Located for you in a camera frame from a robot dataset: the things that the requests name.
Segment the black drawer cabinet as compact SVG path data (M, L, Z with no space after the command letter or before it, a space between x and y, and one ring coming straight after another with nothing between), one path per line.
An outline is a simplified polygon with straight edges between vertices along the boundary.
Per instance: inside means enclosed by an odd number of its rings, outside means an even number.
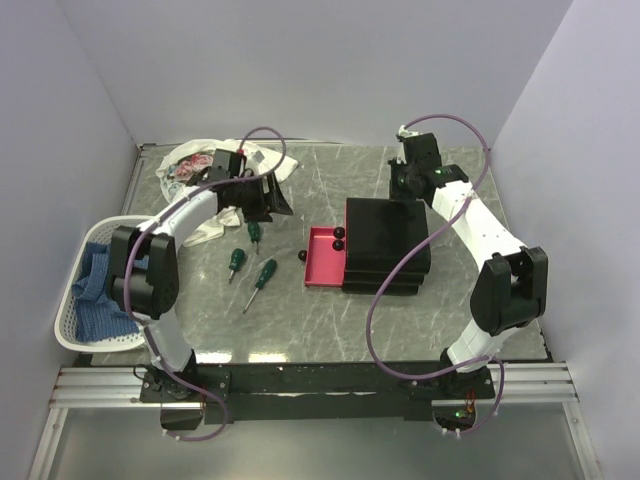
M421 201L350 197L345 205L342 290L373 295L389 273L429 236Z

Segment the green stubby screwdriver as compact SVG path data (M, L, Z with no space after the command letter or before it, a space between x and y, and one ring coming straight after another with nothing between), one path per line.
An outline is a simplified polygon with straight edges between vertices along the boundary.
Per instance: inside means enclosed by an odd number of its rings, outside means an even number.
M235 275L242 269L246 258L247 256L243 249L236 248L232 251L228 265L228 269L230 271L228 278L229 284L233 282Z

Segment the green long screwdriver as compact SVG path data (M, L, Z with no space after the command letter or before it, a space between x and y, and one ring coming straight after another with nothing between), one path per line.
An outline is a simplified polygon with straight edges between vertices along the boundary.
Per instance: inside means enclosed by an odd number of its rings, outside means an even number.
M245 314L249 310L256 296L265 287L265 285L269 282L269 280L274 276L277 268L278 268L278 262L275 259L269 259L265 263L258 279L254 284L254 291L251 294L249 300L247 301L245 307L243 308L243 311L242 311L243 314Z

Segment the pink bottom drawer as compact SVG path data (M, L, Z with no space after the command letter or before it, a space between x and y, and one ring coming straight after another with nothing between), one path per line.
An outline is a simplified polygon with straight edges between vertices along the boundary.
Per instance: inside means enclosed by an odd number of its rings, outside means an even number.
M313 226L305 260L306 287L341 287L346 265L344 227Z

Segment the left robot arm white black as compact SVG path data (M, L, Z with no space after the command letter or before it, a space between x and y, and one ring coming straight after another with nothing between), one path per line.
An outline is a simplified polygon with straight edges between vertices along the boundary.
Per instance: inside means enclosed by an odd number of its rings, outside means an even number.
M167 374L164 391L175 401L192 399L199 388L195 362L175 314L179 293L177 254L186 239L222 210L239 209L248 222L271 222L291 215L276 178L248 166L240 150L218 150L213 164L195 174L182 192L155 217L137 226L119 226L111 236L106 294L141 329L151 363Z

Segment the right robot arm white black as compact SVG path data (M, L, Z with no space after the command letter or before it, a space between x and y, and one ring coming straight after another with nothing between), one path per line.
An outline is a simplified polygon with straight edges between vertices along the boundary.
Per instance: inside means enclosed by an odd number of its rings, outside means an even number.
M546 309L548 256L513 236L475 192L457 165L442 163L432 133L399 130L404 158L392 160L390 197L422 200L449 222L475 261L479 275L470 297L471 320L442 357L439 390L457 399L473 385L505 341Z

